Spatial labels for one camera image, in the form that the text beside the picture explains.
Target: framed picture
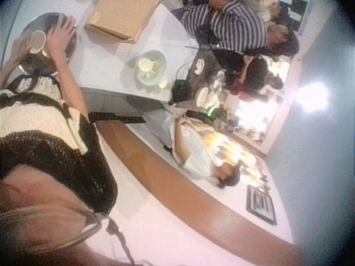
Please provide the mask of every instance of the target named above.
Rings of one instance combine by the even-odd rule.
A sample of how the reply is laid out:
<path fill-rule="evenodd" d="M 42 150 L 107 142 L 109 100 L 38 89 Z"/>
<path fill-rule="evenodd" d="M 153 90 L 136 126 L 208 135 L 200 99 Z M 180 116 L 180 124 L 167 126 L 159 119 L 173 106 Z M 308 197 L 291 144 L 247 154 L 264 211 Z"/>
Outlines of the framed picture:
<path fill-rule="evenodd" d="M 277 224 L 271 197 L 250 185 L 248 185 L 246 209 L 269 224 Z"/>

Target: cardboard box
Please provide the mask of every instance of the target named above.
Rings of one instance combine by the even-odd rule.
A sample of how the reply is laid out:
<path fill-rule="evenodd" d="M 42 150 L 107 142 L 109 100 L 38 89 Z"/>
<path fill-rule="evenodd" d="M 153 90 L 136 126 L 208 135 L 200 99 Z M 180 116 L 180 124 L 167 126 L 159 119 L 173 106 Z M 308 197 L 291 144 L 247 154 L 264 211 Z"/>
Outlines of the cardboard box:
<path fill-rule="evenodd" d="M 136 43 L 158 4 L 159 0 L 100 0 L 87 26 L 120 42 Z"/>

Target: hand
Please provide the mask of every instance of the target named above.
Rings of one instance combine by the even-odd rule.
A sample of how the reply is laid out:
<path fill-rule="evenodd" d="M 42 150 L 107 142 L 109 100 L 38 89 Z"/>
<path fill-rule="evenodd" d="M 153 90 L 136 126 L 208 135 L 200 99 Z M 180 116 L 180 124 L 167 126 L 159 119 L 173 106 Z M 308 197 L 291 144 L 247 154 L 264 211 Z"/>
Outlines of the hand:
<path fill-rule="evenodd" d="M 16 67 L 31 49 L 31 34 L 31 31 L 27 31 L 14 41 L 9 60 L 12 66 Z"/>
<path fill-rule="evenodd" d="M 186 115 L 180 115 L 176 120 L 175 123 L 177 125 L 182 125 L 184 122 L 187 121 Z"/>
<path fill-rule="evenodd" d="M 60 14 L 57 25 L 53 26 L 47 33 L 47 48 L 55 63 L 63 59 L 67 61 L 65 50 L 78 29 L 78 27 L 75 27 L 75 19 L 72 16 L 67 18 L 64 25 L 63 18 L 64 15 Z"/>
<path fill-rule="evenodd" d="M 218 10 L 222 10 L 224 6 L 230 2 L 231 2 L 230 0 L 210 0 L 209 5 Z"/>
<path fill-rule="evenodd" d="M 249 65 L 253 61 L 254 57 L 251 57 L 249 55 L 244 55 L 243 56 L 243 61 L 244 64 Z"/>

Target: round tray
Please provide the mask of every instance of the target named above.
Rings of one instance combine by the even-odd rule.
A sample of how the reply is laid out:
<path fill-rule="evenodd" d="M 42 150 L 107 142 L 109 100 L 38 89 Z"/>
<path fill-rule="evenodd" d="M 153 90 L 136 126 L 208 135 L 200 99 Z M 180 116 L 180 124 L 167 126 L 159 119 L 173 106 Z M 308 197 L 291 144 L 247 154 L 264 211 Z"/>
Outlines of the round tray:
<path fill-rule="evenodd" d="M 51 29 L 52 26 L 56 25 L 60 13 L 52 12 L 43 14 L 35 19 L 33 19 L 23 30 L 23 32 L 27 30 L 35 31 L 42 30 L 47 34 L 47 32 Z M 63 22 L 67 20 L 67 16 L 64 16 Z M 67 50 L 65 51 L 67 54 L 67 60 L 69 61 L 74 52 L 75 46 L 77 44 L 77 34 L 75 33 L 71 38 Z M 19 65 L 20 70 L 27 74 L 32 75 L 35 71 L 38 72 L 39 75 L 56 75 L 57 71 L 55 69 L 54 63 L 50 58 L 39 57 L 36 54 L 27 54 Z"/>

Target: green bowl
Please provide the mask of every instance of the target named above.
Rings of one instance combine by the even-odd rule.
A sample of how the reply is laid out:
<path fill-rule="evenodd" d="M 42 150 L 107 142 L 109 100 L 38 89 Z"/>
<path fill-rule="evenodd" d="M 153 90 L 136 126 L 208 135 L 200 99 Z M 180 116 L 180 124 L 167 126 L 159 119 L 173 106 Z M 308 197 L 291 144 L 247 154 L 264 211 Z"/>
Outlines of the green bowl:
<path fill-rule="evenodd" d="M 159 65 L 159 68 L 156 71 L 156 73 L 151 73 L 148 76 L 139 75 L 138 62 L 142 58 L 147 58 L 151 61 L 157 62 L 157 64 Z M 135 76 L 143 85 L 146 85 L 146 86 L 154 86 L 154 85 L 158 84 L 161 81 L 161 79 L 163 78 L 165 71 L 166 71 L 165 56 L 160 51 L 157 51 L 157 50 L 152 50 L 152 51 L 144 53 L 143 55 L 138 57 L 138 59 L 135 63 Z"/>

